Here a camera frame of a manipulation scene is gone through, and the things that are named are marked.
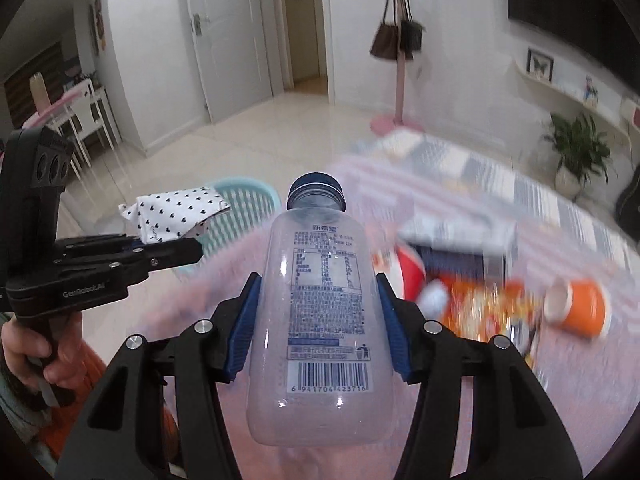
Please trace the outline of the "person's left hand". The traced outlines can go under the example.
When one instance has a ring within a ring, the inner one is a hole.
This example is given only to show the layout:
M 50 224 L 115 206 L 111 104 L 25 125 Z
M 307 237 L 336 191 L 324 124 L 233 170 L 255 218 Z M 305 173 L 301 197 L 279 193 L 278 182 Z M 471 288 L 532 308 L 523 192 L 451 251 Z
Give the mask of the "person's left hand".
M 2 351 L 10 373 L 31 392 L 39 391 L 39 374 L 32 368 L 33 359 L 45 359 L 52 353 L 49 341 L 42 335 L 11 318 L 1 329 Z M 41 372 L 50 384 L 76 389 L 86 377 L 82 350 L 82 314 L 73 313 L 62 331 L 54 360 Z

